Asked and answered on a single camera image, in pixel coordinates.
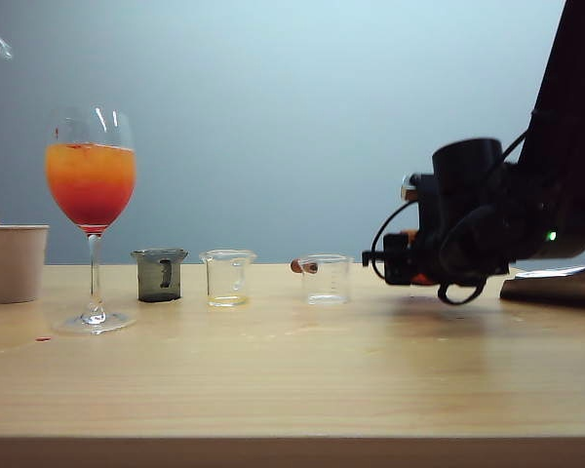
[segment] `cylindrical object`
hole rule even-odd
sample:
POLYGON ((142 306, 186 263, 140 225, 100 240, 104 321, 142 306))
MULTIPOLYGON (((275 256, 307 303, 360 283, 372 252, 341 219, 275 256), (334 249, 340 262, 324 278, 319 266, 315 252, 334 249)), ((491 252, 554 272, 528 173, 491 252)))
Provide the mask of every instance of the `cylindrical object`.
POLYGON ((339 253, 315 253, 298 260, 309 304, 342 304, 349 300, 349 268, 353 258, 339 253))
POLYGON ((0 225, 0 303, 39 297, 48 225, 0 225))
POLYGON ((206 263, 209 305, 234 306, 249 300, 246 269, 255 260, 255 253, 220 249, 199 256, 206 263))
POLYGON ((138 300, 163 302, 180 298, 180 265, 184 249, 146 249, 131 253, 138 269, 138 300))
POLYGON ((432 157, 438 181, 438 202, 443 231, 478 208, 493 193, 498 177, 489 171, 500 162, 500 142, 475 138, 443 146, 432 157))

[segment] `glass beaker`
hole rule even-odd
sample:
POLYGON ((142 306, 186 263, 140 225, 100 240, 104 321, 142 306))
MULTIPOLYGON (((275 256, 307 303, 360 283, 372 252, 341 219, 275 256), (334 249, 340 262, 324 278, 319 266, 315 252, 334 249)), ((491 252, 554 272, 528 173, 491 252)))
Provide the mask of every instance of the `glass beaker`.
POLYGON ((309 304, 341 304, 349 300, 349 267, 353 258, 315 253, 298 260, 309 304))
POLYGON ((206 263, 209 305, 234 306, 249 300, 245 270, 255 260, 255 253, 219 249, 199 257, 206 263))
POLYGON ((184 249, 146 249, 131 253, 138 268, 138 300, 162 302, 180 298, 180 265, 184 249))

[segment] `red liquid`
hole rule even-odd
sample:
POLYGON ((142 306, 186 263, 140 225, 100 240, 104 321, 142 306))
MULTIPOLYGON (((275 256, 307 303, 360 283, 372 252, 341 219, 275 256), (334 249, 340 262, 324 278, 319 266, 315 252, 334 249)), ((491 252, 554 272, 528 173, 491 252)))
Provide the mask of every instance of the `red liquid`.
POLYGON ((57 143, 46 150, 50 191, 87 234, 101 234, 124 210, 135 187, 135 155, 126 148, 57 143))

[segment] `beige paper cup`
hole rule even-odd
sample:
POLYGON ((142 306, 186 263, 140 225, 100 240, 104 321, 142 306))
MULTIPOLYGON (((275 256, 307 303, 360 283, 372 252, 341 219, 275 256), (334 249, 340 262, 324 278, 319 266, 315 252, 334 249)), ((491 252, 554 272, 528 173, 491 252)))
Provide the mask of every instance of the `beige paper cup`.
POLYGON ((0 225, 0 303, 35 300, 41 290, 47 225, 0 225))

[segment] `wine glass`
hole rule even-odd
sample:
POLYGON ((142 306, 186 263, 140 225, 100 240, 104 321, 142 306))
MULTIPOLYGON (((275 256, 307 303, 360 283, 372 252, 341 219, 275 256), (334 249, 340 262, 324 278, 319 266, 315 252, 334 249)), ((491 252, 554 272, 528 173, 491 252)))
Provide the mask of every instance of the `wine glass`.
POLYGON ((105 312, 99 288, 101 235, 124 210, 135 187, 136 162, 128 118, 100 105, 53 112, 47 135, 46 179, 62 211, 87 236, 91 300, 84 312, 56 324, 59 332, 99 334, 134 319, 105 312))

